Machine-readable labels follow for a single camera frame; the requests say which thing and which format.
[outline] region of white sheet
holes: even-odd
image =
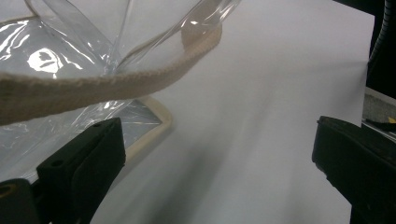
[[[245,0],[220,45],[154,95],[174,130],[92,223],[348,223],[311,161],[319,116],[360,123],[374,18],[331,0]]]

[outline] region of transparent plastic film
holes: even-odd
[[[218,27],[238,2],[26,0],[37,17],[2,26],[1,70],[76,78],[162,68]]]
[[[0,23],[0,180],[36,180],[40,162],[95,122],[121,117],[125,147],[161,125],[132,98],[175,82],[214,48],[239,0],[25,3],[33,16]]]

